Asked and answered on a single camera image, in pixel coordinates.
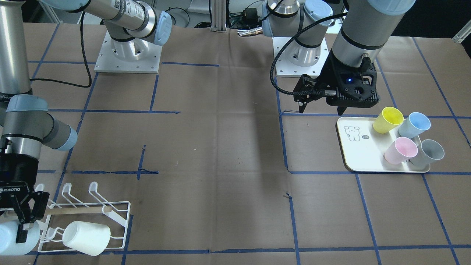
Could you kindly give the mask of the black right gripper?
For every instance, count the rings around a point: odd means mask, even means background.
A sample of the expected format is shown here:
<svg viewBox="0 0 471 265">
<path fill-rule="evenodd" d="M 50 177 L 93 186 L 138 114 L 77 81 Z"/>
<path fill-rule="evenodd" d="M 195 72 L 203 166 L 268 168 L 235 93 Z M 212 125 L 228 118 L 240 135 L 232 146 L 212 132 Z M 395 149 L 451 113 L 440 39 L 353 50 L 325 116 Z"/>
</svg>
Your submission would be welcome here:
<svg viewBox="0 0 471 265">
<path fill-rule="evenodd" d="M 41 147 L 31 138 L 1 139 L 1 211 L 17 214 L 17 244 L 27 241 L 29 223 L 44 217 L 49 199 L 49 193 L 34 189 Z"/>
</svg>

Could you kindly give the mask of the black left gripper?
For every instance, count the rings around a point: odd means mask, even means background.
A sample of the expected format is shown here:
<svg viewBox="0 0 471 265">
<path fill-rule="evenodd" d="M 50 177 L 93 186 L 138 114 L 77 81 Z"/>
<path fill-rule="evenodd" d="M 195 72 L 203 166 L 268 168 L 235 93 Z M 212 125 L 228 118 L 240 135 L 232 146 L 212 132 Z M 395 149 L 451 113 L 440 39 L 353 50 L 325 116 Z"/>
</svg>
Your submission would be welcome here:
<svg viewBox="0 0 471 265">
<path fill-rule="evenodd" d="M 330 52 L 318 77 L 301 75 L 294 92 L 308 92 L 307 95 L 294 95 L 302 114 L 308 103 L 325 98 L 330 106 L 337 107 L 342 116 L 349 107 L 371 108 L 380 101 L 376 89 L 377 71 L 369 55 L 360 56 L 360 66 L 350 67 L 340 62 Z"/>
</svg>

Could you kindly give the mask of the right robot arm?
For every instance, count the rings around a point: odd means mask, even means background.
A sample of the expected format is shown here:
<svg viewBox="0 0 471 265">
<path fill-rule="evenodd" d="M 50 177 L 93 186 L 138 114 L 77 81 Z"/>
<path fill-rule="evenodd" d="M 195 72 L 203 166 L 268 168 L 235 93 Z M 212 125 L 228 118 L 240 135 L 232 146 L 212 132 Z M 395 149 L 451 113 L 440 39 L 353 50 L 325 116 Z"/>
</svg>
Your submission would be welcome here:
<svg viewBox="0 0 471 265">
<path fill-rule="evenodd" d="M 92 75 L 85 52 L 84 18 L 99 17 L 115 42 L 163 46 L 173 27 L 172 16 L 145 1 L 136 0 L 42 0 L 41 5 L 81 13 L 81 55 L 88 76 L 86 85 L 35 78 L 30 75 L 22 7 L 25 0 L 1 1 L 1 214 L 13 212 L 7 228 L 13 244 L 26 244 L 35 223 L 44 218 L 49 193 L 35 191 L 43 146 L 67 151 L 75 146 L 77 132 L 49 113 L 47 101 L 33 94 L 33 82 L 54 82 L 88 88 Z"/>
</svg>

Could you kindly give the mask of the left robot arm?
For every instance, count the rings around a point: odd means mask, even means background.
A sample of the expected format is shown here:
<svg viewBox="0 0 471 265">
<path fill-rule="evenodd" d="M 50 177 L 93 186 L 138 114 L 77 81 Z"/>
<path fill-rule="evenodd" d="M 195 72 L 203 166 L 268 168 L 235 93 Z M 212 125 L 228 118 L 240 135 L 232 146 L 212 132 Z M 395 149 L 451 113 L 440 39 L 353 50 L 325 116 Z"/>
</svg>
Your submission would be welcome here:
<svg viewBox="0 0 471 265">
<path fill-rule="evenodd" d="M 371 108 L 380 101 L 376 89 L 375 57 L 386 44 L 414 0 L 345 0 L 346 13 L 334 14 L 323 0 L 267 0 L 262 7 L 262 30 L 268 37 L 289 37 L 276 54 L 270 81 L 278 92 L 293 96 L 303 113 L 308 103 L 325 98 L 342 115 L 349 107 Z M 322 70 L 316 78 L 302 74 L 295 88 L 286 91 L 274 81 L 281 55 L 308 67 L 333 20 L 344 17 Z"/>
</svg>

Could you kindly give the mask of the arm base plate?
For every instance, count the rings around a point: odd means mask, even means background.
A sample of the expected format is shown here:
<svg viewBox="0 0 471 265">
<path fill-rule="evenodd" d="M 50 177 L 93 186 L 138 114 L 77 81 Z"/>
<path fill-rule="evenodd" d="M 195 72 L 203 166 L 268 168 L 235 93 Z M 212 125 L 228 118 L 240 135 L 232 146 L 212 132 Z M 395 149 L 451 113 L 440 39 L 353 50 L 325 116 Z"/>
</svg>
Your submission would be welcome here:
<svg viewBox="0 0 471 265">
<path fill-rule="evenodd" d="M 113 40 L 106 33 L 94 71 L 101 73 L 158 74 L 162 47 L 144 40 Z"/>
<path fill-rule="evenodd" d="M 302 74 L 318 77 L 328 58 L 325 38 L 320 46 L 310 49 L 300 46 L 296 41 L 284 50 L 276 62 L 278 77 L 300 77 Z"/>
</svg>

